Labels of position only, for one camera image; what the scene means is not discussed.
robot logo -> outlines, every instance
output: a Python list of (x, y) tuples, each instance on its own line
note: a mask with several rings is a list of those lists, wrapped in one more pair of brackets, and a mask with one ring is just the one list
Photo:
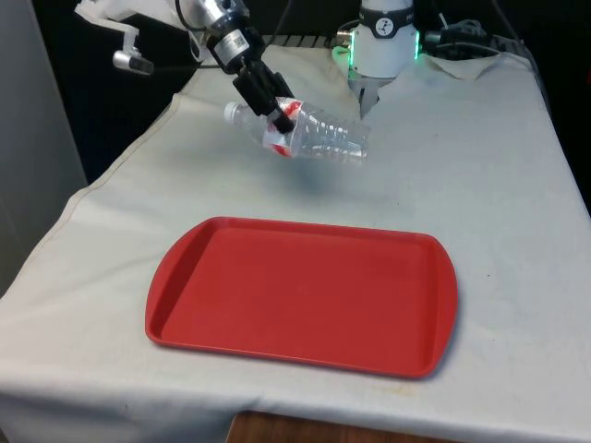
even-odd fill
[(386, 37), (394, 31), (394, 22), (390, 18), (380, 18), (376, 22), (376, 31), (382, 37)]

bottle cap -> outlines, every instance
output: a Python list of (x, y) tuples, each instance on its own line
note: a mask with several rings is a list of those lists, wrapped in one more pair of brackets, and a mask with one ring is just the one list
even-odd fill
[(234, 114), (236, 109), (238, 109), (239, 104), (234, 102), (229, 102), (225, 105), (225, 109), (223, 110), (223, 119), (227, 123), (234, 123)]

white tablecloth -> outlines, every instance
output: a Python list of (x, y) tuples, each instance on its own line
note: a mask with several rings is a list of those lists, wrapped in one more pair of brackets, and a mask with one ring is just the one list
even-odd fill
[[(271, 48), (267, 60), (298, 97), (356, 113), (328, 52)], [(230, 78), (198, 72), (72, 197), (0, 301), (0, 427), (13, 443), (222, 442), (244, 410), (466, 441), (591, 441), (591, 224), (523, 65), (500, 60), (476, 81), (411, 66), (367, 118), (362, 166), (246, 142), (222, 119), (237, 99)], [(219, 215), (435, 235), (460, 290), (439, 370), (410, 381), (151, 343), (159, 261)]]

black background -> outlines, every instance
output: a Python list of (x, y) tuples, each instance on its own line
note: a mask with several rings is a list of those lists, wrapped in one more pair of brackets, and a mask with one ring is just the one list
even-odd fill
[[(129, 23), (140, 27), (140, 50), (157, 71), (142, 78), (114, 69), (111, 59), (122, 34), (79, 18), (77, 2), (33, 0), (80, 158), (93, 181), (148, 128), (194, 68), (183, 31), (132, 18)], [(286, 1), (246, 3), (259, 31), (271, 34)], [(356, 18), (359, 5), (359, 0), (295, 0), (281, 33), (330, 36)], [(504, 0), (501, 5), (539, 64), (554, 126), (589, 205), (591, 1)], [(475, 18), (486, 30), (509, 36), (489, 0), (416, 0), (417, 28), (439, 28), (437, 10), (448, 22)]]

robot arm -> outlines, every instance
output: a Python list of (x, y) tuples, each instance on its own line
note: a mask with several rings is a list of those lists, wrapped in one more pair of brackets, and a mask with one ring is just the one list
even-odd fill
[(124, 32), (114, 64), (144, 75), (153, 72), (153, 64), (135, 47), (139, 31), (118, 21), (142, 14), (177, 28), (188, 26), (201, 57), (210, 54), (225, 74), (237, 76), (234, 86), (256, 115), (266, 115), (283, 134), (294, 129), (276, 99), (294, 95), (282, 75), (262, 62), (266, 45), (242, 0), (82, 0), (76, 12), (97, 26)]

